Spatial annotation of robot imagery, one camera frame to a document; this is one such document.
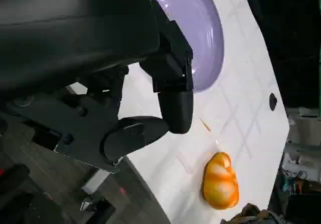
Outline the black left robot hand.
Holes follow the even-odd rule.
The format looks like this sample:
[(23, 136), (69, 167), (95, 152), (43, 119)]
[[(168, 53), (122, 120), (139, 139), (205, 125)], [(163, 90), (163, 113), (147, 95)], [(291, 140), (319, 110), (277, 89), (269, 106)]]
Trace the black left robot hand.
[[(190, 130), (192, 59), (156, 0), (1, 0), (1, 112), (34, 129), (36, 144), (111, 173)], [(133, 63), (152, 78), (161, 117), (118, 117)]]

